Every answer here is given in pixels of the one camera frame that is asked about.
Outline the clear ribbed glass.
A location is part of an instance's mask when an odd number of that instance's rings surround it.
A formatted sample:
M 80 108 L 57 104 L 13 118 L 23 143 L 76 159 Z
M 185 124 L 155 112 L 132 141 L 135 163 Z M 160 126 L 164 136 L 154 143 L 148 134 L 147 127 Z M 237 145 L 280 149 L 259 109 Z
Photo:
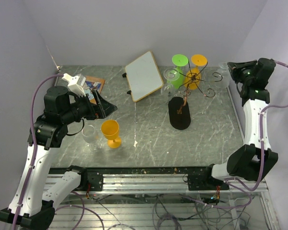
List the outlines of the clear ribbed glass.
M 220 62 L 219 68 L 216 70 L 215 75 L 217 76 L 216 87 L 218 88 L 227 88 L 230 83 L 230 72 L 228 69 L 227 62 Z

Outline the orange plastic wine glass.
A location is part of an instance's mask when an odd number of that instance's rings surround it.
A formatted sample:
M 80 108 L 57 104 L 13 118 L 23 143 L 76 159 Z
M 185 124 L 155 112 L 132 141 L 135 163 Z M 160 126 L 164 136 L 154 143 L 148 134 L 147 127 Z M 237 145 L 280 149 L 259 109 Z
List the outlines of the orange plastic wine glass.
M 101 125 L 101 132 L 108 140 L 108 146 L 116 149 L 121 145 L 120 126 L 115 120 L 107 120 Z

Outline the clear wine glass front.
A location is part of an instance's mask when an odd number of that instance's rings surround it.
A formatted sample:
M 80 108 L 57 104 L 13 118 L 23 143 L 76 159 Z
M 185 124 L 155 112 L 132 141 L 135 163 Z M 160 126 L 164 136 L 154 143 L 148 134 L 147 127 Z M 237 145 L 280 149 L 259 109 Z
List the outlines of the clear wine glass front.
M 92 125 L 84 126 L 84 128 L 82 129 L 82 136 L 92 152 L 99 151 L 102 149 L 102 143 L 100 141 L 99 134 L 94 126 Z

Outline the clear wine glass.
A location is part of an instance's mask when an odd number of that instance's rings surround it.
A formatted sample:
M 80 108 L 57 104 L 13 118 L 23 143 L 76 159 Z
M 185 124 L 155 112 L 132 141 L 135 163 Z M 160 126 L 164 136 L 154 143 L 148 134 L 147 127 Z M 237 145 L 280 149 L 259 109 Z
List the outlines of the clear wine glass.
M 161 88 L 161 94 L 166 98 L 172 98 L 176 93 L 174 82 L 179 78 L 179 73 L 174 68 L 168 68 L 164 70 L 163 76 L 166 83 Z
M 92 152 L 99 151 L 102 149 L 102 143 L 100 141 L 99 134 L 94 126 L 92 125 L 84 126 L 84 128 L 82 129 L 82 136 Z

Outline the green plastic wine glass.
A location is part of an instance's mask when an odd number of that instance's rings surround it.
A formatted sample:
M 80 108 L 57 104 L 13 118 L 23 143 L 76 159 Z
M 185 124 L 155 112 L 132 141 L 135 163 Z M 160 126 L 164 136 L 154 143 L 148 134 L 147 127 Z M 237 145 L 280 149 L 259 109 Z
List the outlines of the green plastic wine glass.
M 167 79 L 167 83 L 173 85 L 175 89 L 178 89 L 184 81 L 184 75 L 182 74 L 181 67 L 186 66 L 189 61 L 188 58 L 183 54 L 175 54 L 172 57 L 172 63 L 174 64 L 174 68 L 170 68 L 166 71 L 164 77 Z

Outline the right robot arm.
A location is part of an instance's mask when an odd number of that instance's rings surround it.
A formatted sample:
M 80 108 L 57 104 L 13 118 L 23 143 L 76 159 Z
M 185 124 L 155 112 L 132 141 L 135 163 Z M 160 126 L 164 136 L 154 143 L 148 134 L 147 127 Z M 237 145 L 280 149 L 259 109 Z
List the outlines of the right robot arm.
M 272 151 L 267 133 L 267 106 L 270 93 L 265 87 L 276 63 L 272 59 L 260 58 L 249 62 L 228 62 L 229 73 L 242 99 L 245 115 L 245 135 L 242 147 L 232 153 L 223 164 L 210 165 L 210 173 L 202 177 L 206 189 L 214 189 L 230 178 L 261 181 L 278 161 Z

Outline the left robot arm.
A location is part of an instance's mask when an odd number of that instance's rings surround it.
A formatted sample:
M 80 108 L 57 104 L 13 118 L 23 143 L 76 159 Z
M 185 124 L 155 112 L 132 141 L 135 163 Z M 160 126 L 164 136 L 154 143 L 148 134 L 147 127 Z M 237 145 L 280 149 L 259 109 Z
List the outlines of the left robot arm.
M 46 230 L 55 210 L 73 190 L 88 186 L 87 170 L 70 166 L 63 177 L 44 191 L 53 157 L 63 139 L 69 135 L 68 125 L 84 120 L 104 119 L 117 107 L 93 91 L 95 103 L 86 94 L 77 95 L 64 86 L 54 86 L 44 96 L 45 109 L 30 130 L 27 161 L 17 192 L 7 208 L 0 210 L 0 221 L 29 230 Z

